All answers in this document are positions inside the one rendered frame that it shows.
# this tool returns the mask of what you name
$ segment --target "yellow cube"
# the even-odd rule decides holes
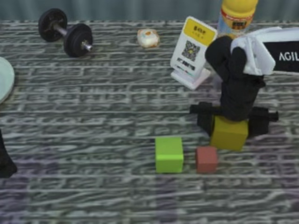
[[[234,122],[221,116],[214,117],[210,145],[219,149],[241,151],[248,137],[248,121]]]

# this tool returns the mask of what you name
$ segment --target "yellow and white sign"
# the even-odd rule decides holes
[[[216,29],[194,17],[187,17],[171,58],[174,69],[171,76],[189,89],[196,89],[210,75],[204,69],[205,52],[216,37]]]

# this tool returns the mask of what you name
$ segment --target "qr code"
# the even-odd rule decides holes
[[[182,55],[194,62],[199,50],[199,46],[191,43],[190,41],[187,41]]]

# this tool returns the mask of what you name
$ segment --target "wooden tabletop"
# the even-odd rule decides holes
[[[191,91],[170,77],[183,22],[86,23],[94,50],[80,59],[45,43],[36,22],[0,26],[0,56],[16,74],[0,127],[19,168],[0,180],[1,224],[298,222],[299,77],[267,77],[256,104],[280,121],[242,152],[220,150],[217,173],[199,175],[195,148],[209,139],[189,105],[217,103],[220,92],[211,80]],[[158,31],[159,48],[138,46],[140,28]],[[183,138],[183,173],[155,174],[156,136]]]

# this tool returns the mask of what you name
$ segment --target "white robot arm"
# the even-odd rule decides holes
[[[275,71],[299,74],[299,28],[260,29],[234,39],[231,51],[236,47],[246,52],[246,74],[262,76]]]

